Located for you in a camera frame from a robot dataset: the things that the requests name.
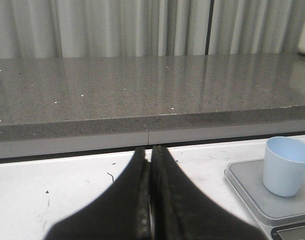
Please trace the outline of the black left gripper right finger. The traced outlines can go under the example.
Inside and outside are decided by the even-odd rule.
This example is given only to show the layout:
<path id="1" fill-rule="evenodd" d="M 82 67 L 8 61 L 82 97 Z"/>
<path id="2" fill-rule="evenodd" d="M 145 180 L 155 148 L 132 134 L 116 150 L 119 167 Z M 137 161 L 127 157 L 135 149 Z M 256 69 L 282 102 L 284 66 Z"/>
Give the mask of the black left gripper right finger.
<path id="1" fill-rule="evenodd" d="M 206 196 L 169 150 L 151 155 L 150 202 L 156 240 L 262 240 L 264 234 Z"/>

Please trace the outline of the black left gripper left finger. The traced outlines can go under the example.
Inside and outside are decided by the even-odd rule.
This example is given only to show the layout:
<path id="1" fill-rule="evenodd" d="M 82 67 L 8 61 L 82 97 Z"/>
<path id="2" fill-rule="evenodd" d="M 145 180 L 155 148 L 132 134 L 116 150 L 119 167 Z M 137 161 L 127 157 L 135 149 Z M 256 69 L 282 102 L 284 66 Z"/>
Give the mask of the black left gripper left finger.
<path id="1" fill-rule="evenodd" d="M 57 222 L 47 240 L 149 240 L 150 163 L 144 147 L 134 154 L 114 183 L 98 198 Z"/>

